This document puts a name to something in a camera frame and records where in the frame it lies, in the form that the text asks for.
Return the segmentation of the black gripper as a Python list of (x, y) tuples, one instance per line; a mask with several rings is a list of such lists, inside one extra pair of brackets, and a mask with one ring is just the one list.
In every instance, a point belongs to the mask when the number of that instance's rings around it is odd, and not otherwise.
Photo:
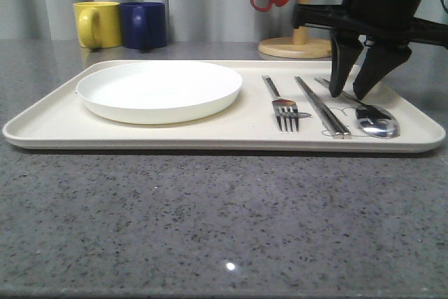
[[(349, 73), (361, 53), (358, 35), (398, 43), (447, 46), (447, 26), (417, 18), (422, 0), (342, 0), (340, 5), (298, 4), (292, 24), (336, 30), (330, 33), (332, 71), (329, 91), (341, 95)], [(353, 82), (353, 92), (363, 99), (380, 80), (408, 61), (408, 45), (376, 42), (367, 49)]]

